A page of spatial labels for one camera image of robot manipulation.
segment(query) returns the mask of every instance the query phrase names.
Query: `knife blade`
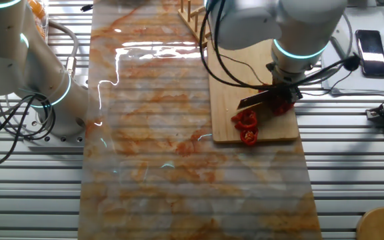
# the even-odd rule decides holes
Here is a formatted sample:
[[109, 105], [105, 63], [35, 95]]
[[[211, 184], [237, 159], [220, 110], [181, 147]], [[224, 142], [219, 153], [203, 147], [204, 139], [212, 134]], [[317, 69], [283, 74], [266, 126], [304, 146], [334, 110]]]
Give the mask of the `knife blade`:
[[244, 108], [252, 107], [254, 105], [261, 104], [264, 101], [274, 99], [276, 97], [276, 91], [263, 91], [251, 97], [244, 98], [240, 100], [237, 110], [242, 110]]

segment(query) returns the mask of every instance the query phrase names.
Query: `transparent plastic mat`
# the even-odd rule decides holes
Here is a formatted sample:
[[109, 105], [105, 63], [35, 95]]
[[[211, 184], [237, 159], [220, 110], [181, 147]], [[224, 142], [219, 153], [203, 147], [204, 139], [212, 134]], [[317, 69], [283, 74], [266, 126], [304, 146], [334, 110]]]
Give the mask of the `transparent plastic mat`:
[[213, 143], [208, 74], [178, 8], [94, 5], [79, 239], [320, 239], [299, 139]]

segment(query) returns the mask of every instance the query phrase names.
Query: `black phone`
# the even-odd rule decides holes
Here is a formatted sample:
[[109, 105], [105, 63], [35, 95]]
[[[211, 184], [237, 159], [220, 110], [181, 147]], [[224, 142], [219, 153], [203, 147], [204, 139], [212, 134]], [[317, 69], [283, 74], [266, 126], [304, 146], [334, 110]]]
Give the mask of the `black phone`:
[[380, 32], [358, 30], [356, 35], [364, 76], [384, 77], [384, 50]]

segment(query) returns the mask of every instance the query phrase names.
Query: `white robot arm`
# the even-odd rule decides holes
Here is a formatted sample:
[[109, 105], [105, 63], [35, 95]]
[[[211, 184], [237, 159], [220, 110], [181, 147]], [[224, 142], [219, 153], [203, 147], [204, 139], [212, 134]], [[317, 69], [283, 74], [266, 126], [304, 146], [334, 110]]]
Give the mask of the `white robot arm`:
[[[27, 0], [0, 0], [0, 95], [49, 98], [56, 112], [52, 133], [68, 136], [83, 131], [88, 92], [76, 84], [66, 68], [44, 42], [35, 26]], [[35, 110], [42, 112], [40, 104]]]
[[[213, 1], [214, 32], [221, 1]], [[294, 82], [319, 60], [346, 6], [347, 0], [226, 0], [218, 44], [236, 50], [274, 39], [276, 74]]]

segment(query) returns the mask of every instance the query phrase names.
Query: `pepper slice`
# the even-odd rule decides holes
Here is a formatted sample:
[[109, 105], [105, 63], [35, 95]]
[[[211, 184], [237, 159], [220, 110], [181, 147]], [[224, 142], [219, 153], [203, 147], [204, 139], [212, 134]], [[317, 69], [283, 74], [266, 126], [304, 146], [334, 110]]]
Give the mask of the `pepper slice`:
[[279, 106], [277, 109], [274, 109], [272, 112], [276, 117], [278, 117], [278, 116], [284, 115], [284, 113], [288, 112], [293, 107], [294, 107], [294, 103], [284, 103], [281, 106]]
[[271, 102], [271, 110], [274, 116], [278, 117], [288, 112], [294, 107], [294, 103], [288, 103], [286, 100], [278, 97]]
[[243, 130], [241, 132], [241, 141], [247, 144], [248, 146], [253, 146], [257, 142], [258, 134], [259, 130], [256, 127], [248, 130]]
[[231, 120], [238, 122], [235, 125], [235, 128], [238, 130], [248, 130], [257, 126], [256, 112], [249, 109], [238, 113]]

